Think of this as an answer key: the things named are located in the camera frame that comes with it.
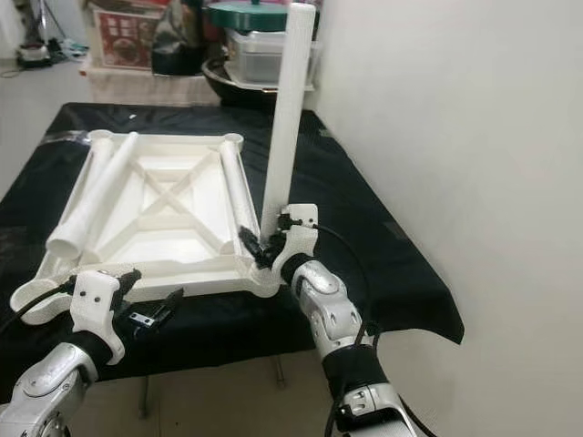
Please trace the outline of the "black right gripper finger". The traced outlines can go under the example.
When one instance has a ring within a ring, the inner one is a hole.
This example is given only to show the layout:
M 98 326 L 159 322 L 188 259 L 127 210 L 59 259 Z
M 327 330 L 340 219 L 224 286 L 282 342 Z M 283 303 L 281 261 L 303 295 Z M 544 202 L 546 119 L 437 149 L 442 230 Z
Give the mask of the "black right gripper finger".
M 270 247 L 263 244 L 253 230 L 240 226 L 239 241 L 254 259 L 255 267 L 266 269 L 273 265 L 273 253 L 271 253 Z

